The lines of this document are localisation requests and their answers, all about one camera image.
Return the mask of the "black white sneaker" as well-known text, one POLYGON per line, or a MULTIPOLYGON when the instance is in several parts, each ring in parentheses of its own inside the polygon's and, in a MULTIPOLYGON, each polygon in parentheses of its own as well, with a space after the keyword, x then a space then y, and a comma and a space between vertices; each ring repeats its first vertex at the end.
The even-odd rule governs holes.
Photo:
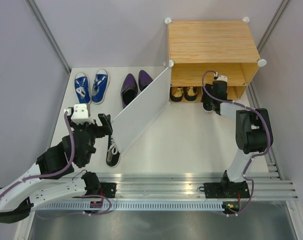
POLYGON ((108 137, 106 164, 110 168, 115 168, 119 164, 120 159, 121 159, 121 153, 119 152, 114 139, 110 135, 108 137))
POLYGON ((212 111, 212 105, 211 105, 212 98, 207 94, 207 92, 202 88, 202 109, 205 112, 211 112, 212 111))

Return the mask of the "white cabinet door panel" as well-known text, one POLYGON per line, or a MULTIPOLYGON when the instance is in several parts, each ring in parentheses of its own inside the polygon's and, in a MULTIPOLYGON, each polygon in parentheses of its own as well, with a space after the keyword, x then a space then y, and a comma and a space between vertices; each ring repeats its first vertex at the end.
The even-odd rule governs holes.
POLYGON ((112 120, 112 139, 120 153, 126 151, 164 110, 170 98, 171 68, 163 70, 112 120))

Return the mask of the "gold loafer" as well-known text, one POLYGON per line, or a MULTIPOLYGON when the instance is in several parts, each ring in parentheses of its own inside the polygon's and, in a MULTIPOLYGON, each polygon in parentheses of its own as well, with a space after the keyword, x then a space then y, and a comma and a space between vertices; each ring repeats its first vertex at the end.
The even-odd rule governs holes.
POLYGON ((171 86, 169 92, 169 98, 172 102, 178 103, 181 102, 184 96, 184 88, 171 86))
POLYGON ((197 95, 198 95, 197 86, 188 86, 184 90, 184 98, 189 102, 195 101, 197 99, 197 95))

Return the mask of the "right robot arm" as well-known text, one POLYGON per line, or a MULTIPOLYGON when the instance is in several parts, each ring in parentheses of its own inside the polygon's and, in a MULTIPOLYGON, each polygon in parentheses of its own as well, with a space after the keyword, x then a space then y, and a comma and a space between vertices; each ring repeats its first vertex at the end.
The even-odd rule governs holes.
POLYGON ((235 120, 237 145, 232 164, 220 181, 204 183, 200 188, 207 199, 249 198, 246 172, 253 158, 266 154, 274 141, 267 109, 250 108, 227 100, 227 96, 227 83, 223 80, 215 80, 202 87, 203 109, 235 120))

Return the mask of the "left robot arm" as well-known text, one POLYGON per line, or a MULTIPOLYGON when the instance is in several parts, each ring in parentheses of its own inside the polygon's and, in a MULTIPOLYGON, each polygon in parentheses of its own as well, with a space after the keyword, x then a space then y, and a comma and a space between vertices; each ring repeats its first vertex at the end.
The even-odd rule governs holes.
POLYGON ((75 171, 74 165, 83 168, 90 162, 96 139, 112 135, 110 115, 101 113, 98 118, 101 126, 87 120, 77 124, 71 115, 64 114, 68 135, 39 156, 20 178, 0 188, 0 223, 19 222, 31 212, 68 198, 98 198, 99 207, 114 198, 94 172, 85 171, 65 183, 59 181, 75 171))

